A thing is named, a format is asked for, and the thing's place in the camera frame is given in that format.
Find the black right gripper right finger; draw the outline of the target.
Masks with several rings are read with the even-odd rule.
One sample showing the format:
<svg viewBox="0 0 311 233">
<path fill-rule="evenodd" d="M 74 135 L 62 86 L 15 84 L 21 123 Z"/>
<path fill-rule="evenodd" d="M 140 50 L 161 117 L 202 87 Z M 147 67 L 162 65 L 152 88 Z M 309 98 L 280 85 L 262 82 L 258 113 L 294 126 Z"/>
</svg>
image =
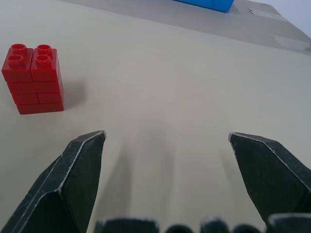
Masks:
<svg viewBox="0 0 311 233">
<path fill-rule="evenodd" d="M 228 140 L 264 223 L 273 214 L 311 214 L 311 169 L 272 139 L 230 133 Z"/>
</svg>

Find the blue plastic box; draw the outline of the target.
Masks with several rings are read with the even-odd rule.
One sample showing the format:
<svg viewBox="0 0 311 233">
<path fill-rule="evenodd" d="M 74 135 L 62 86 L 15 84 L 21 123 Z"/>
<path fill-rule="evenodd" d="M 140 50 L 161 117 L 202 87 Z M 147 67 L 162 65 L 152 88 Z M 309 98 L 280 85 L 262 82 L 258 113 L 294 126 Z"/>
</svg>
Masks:
<svg viewBox="0 0 311 233">
<path fill-rule="evenodd" d="M 174 1 L 195 5 L 223 13 L 227 13 L 234 2 L 234 0 L 174 0 Z"/>
</svg>

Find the red toy brick stack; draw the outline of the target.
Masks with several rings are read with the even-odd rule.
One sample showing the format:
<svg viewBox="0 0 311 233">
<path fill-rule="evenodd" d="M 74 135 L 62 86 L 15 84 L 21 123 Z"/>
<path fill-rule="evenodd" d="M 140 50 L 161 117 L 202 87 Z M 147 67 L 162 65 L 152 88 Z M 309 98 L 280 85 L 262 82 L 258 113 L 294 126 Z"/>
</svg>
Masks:
<svg viewBox="0 0 311 233">
<path fill-rule="evenodd" d="M 2 74 L 21 115 L 64 111 L 64 89 L 57 49 L 41 44 L 10 46 Z"/>
</svg>

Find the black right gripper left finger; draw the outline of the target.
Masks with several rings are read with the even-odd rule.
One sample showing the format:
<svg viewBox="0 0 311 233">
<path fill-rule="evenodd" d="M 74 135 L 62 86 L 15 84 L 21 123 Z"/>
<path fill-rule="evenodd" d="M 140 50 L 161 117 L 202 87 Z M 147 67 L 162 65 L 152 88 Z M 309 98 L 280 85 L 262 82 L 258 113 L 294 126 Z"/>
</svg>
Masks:
<svg viewBox="0 0 311 233">
<path fill-rule="evenodd" d="M 86 233 L 98 192 L 105 131 L 69 142 L 0 233 Z"/>
</svg>

